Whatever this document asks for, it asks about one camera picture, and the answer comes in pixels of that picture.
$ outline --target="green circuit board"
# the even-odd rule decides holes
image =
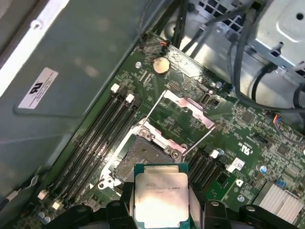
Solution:
[[[159,41],[161,39],[154,34],[149,34],[146,40],[147,43]],[[235,169],[232,173],[227,172],[227,179],[224,182],[220,184],[214,181],[210,185],[206,192],[209,199],[221,200],[231,209],[238,210],[242,205],[251,204],[266,181],[271,181],[281,182],[282,189],[293,193],[304,202],[304,149],[289,143],[277,133],[272,123],[273,114],[240,103],[234,98],[230,84],[172,46],[169,46],[164,54],[164,57],[168,58],[171,63],[169,72],[165,75],[155,74],[152,60],[159,57],[162,50],[162,46],[145,47],[144,49],[135,47],[64,149],[40,190],[47,189],[54,182],[60,170],[69,160],[69,156],[75,151],[79,139],[91,128],[92,122],[101,108],[105,106],[112,94],[112,86],[117,84],[120,88],[125,87],[127,94],[136,94],[141,105],[131,115],[131,118],[128,118],[128,125],[124,126],[122,131],[117,127],[109,135],[112,137],[111,140],[114,139],[113,144],[86,183],[81,197],[76,197],[77,203],[88,204],[94,197],[96,198],[95,206],[101,207],[111,200],[119,198],[118,189],[99,190],[96,187],[101,170],[127,131],[132,125],[147,116],[165,90],[170,90],[180,98],[189,98],[195,101],[202,107],[204,116],[215,125],[215,129],[186,156],[186,162],[189,162],[196,151],[203,146],[222,150],[224,152],[222,162],[226,165],[232,164],[236,158],[244,162],[240,170]],[[127,117],[122,114],[122,118],[117,121],[120,123],[118,126],[125,125],[126,120]],[[192,116],[191,111],[181,108],[165,98],[151,113],[149,122],[162,133],[162,136],[179,145],[185,145],[187,148],[190,148],[209,131],[205,125]],[[281,123],[281,128],[289,138],[295,141],[302,140],[302,135],[299,132],[283,123]],[[124,158],[131,142],[126,144],[114,164],[118,165]],[[262,166],[267,168],[266,173],[259,172]],[[110,170],[114,171],[115,166],[112,165]],[[242,180],[243,184],[237,185],[237,180]],[[55,193],[51,192],[49,195],[51,199],[57,199]],[[35,206],[34,213],[43,208],[48,208],[48,212],[52,212],[54,216],[62,212],[62,210],[51,209],[50,205],[47,205],[45,201],[37,200],[36,196],[32,199],[32,204]],[[239,201],[240,196],[244,197],[243,201]],[[34,213],[20,220],[15,228],[24,228],[25,224],[30,226],[29,228],[41,228],[43,223],[37,219]],[[304,210],[301,210],[294,223],[299,228],[305,229]]]

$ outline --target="black cable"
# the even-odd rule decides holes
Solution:
[[[148,8],[150,7],[150,5],[152,4],[154,0],[149,0],[146,5],[144,6],[144,10],[142,12],[141,18],[140,18],[140,23],[139,23],[139,42],[140,42],[140,47],[147,47],[147,46],[157,46],[160,45],[160,42],[156,42],[156,43],[150,43],[150,44],[145,44],[145,40],[142,37],[143,34],[143,24],[144,24],[144,19],[146,16],[146,12],[148,10]]]
[[[251,91],[251,98],[253,101],[256,102],[256,91],[257,91],[257,87],[259,82],[261,81],[261,79],[266,75],[269,74],[271,72],[273,72],[275,69],[277,69],[277,65],[274,63],[269,63],[266,66],[264,66],[261,70],[259,75],[257,76],[257,78],[255,79],[253,86],[252,86],[252,91]]]
[[[168,23],[169,19],[172,17],[173,13],[177,10],[179,6],[179,1],[174,0],[169,7],[166,9],[164,14],[152,28],[152,31],[155,32],[157,35],[160,35],[166,24]]]
[[[233,47],[236,45],[237,40],[238,40],[238,36],[236,33],[233,33],[229,37],[229,41],[231,41],[231,44],[230,44],[230,47],[229,47],[228,53],[227,53],[227,68],[228,68],[228,73],[229,73],[232,85],[234,85],[234,75],[233,75],[233,70],[232,70],[232,50],[233,50]]]
[[[195,36],[193,37],[193,39],[191,39],[191,41],[183,48],[182,51],[183,51],[183,52],[187,52],[187,51],[192,47],[192,45],[193,45],[195,42],[197,42],[197,40],[200,38],[200,36],[201,36],[201,34],[203,33],[203,31],[205,31],[205,32],[204,32],[204,36],[201,38],[201,40],[200,40],[200,42],[199,42],[199,44],[198,44],[198,47],[199,47],[199,48],[195,48],[194,51],[192,52],[192,54],[190,55],[190,57],[194,58],[194,57],[198,54],[198,52],[200,51],[201,47],[203,46],[203,44],[204,44],[205,41],[207,40],[208,36],[211,34],[211,32],[212,32],[212,26],[213,26],[214,23],[217,23],[217,22],[220,22],[220,21],[225,21],[225,20],[227,20],[227,19],[229,19],[229,18],[236,17],[237,15],[240,15],[240,14],[242,14],[243,12],[245,12],[248,8],[249,8],[248,5],[247,5],[247,6],[241,6],[241,7],[237,8],[237,9],[233,10],[232,12],[229,12],[229,13],[227,13],[227,14],[221,15],[221,16],[219,16],[219,17],[216,17],[216,18],[213,18],[213,19],[207,21],[207,22],[205,23],[206,29],[203,30],[203,29],[200,28],[200,29],[198,30],[198,32],[196,33],[196,35],[197,35],[198,33],[200,33],[200,35],[199,35],[199,36],[196,36],[196,35],[195,35]]]
[[[305,108],[280,108],[280,107],[271,107],[262,104],[258,104],[253,100],[245,97],[240,90],[240,78],[241,78],[241,69],[244,55],[244,48],[247,44],[247,39],[251,32],[251,27],[256,18],[256,11],[254,9],[250,9],[246,14],[246,19],[244,23],[244,27],[242,29],[242,33],[237,45],[236,57],[234,62],[234,86],[235,86],[235,94],[236,97],[244,104],[251,106],[257,109],[263,109],[268,111],[280,112],[280,113],[304,113]]]
[[[197,56],[197,54],[203,47],[204,43],[206,42],[206,40],[209,38],[210,34],[212,33],[212,28],[213,28],[212,26],[206,27],[202,38],[199,40],[198,44],[196,45],[196,47],[194,48],[194,50],[192,51],[192,53],[190,55],[191,58],[194,59]]]
[[[301,92],[305,91],[305,83],[301,83],[298,88],[295,90],[294,96],[293,96],[293,102],[294,102],[294,106],[295,108],[302,108],[302,104],[301,104]],[[303,120],[303,131],[302,133],[305,134],[305,114],[304,113],[300,113],[300,116]]]
[[[180,44],[184,36],[188,4],[188,0],[180,0],[180,10],[176,21],[175,32],[172,38],[172,45],[176,48],[180,48]]]
[[[199,37],[202,35],[204,30],[200,29],[197,31],[197,33],[194,35],[194,37],[191,39],[190,42],[182,49],[182,52],[187,52],[193,44],[199,39]]]

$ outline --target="heatsink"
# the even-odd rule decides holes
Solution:
[[[272,182],[267,182],[254,203],[276,216],[293,223],[304,203],[292,193],[282,190]]]

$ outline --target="motherboard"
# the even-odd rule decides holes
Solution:
[[[133,182],[134,164],[187,162],[189,183],[208,199],[235,211],[254,203],[305,229],[305,149],[277,132],[274,113],[245,106],[229,83],[153,33],[144,40],[14,228],[40,229],[78,204],[104,207]],[[284,122],[280,128],[302,141]]]

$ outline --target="ul certification sticker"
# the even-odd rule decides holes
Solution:
[[[19,104],[18,108],[35,109],[51,84],[54,82],[57,75],[58,72],[50,68],[43,69],[35,83],[30,87],[28,93]]]

